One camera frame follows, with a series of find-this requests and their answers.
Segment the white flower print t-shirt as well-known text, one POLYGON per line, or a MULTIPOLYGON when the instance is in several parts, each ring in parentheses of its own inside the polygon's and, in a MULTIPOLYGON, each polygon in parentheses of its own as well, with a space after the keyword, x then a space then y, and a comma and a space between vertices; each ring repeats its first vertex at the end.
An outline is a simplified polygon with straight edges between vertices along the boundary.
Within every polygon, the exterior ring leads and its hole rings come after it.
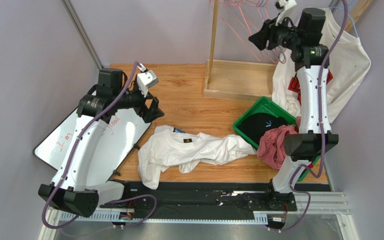
POLYGON ((142 183, 155 190, 161 173, 170 167, 177 166, 180 173, 187 174, 199 163, 221 166, 255 154, 252 145, 239 135, 191 134, 162 125, 155 128, 153 135, 139 149, 137 171, 142 183))

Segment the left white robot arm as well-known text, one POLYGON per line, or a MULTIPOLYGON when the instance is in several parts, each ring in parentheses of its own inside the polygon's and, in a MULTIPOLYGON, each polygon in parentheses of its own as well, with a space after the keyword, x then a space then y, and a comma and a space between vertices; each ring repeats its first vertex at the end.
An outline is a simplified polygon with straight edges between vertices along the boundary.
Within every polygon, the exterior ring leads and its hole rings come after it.
POLYGON ((139 70, 127 76, 121 69, 101 69, 97 84, 79 101, 68 152, 50 184, 38 190, 45 200, 44 214, 52 207, 88 218, 97 207, 122 198, 125 185, 121 181, 90 185, 87 180, 100 139, 118 110, 133 109, 146 124, 164 116, 158 98, 149 92, 159 82, 157 75, 144 66, 139 70))

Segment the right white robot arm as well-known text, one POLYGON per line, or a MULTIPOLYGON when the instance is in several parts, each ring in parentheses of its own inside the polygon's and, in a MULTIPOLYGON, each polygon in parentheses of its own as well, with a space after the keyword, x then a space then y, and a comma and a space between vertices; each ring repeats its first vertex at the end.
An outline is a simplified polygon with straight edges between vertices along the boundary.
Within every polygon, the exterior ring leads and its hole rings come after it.
POLYGON ((339 136, 332 133, 328 120, 327 77, 332 49, 320 43, 326 12, 305 8, 298 25, 294 25, 288 17, 293 5, 281 2, 277 8, 278 16, 265 20, 261 30, 248 39, 259 50, 288 49, 294 62, 300 86, 301 122, 299 132, 285 138, 286 158, 271 180, 273 193, 289 194, 303 170, 316 158, 323 162, 325 152, 339 142, 339 136))

